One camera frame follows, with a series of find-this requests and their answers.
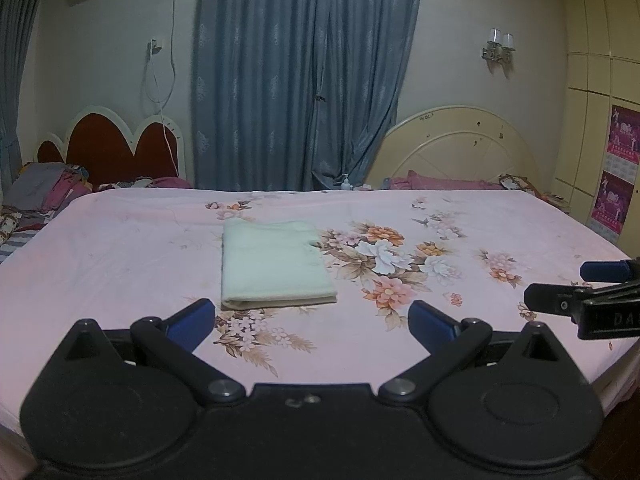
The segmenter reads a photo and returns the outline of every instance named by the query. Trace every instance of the pink poster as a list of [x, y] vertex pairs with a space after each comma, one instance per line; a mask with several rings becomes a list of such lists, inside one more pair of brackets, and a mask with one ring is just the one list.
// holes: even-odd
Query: pink poster
[[591, 217], [616, 234], [620, 234], [633, 192], [633, 184], [603, 171], [596, 206]]
[[629, 162], [640, 162], [640, 112], [614, 106], [607, 151]]

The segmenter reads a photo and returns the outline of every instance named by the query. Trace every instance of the dark floor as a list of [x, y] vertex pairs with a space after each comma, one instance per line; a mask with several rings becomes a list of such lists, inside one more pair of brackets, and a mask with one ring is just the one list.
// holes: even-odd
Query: dark floor
[[640, 480], [640, 390], [609, 413], [587, 462], [602, 480]]

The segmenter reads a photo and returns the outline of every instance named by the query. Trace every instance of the poster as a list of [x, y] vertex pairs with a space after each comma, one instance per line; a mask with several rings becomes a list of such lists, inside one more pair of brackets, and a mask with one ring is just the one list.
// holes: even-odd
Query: poster
[[587, 227], [617, 243], [625, 224], [640, 163], [640, 112], [611, 108], [604, 171]]

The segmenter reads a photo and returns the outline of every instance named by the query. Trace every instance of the electrical outlet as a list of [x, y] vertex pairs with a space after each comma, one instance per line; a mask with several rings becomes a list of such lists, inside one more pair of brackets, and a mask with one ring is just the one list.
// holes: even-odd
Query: electrical outlet
[[157, 54], [162, 50], [162, 38], [151, 38], [151, 54]]

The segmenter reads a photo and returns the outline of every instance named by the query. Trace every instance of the light green towel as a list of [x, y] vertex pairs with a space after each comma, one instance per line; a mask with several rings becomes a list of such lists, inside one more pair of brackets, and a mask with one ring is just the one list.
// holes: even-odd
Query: light green towel
[[307, 222], [225, 221], [222, 305], [234, 310], [336, 301], [335, 286]]

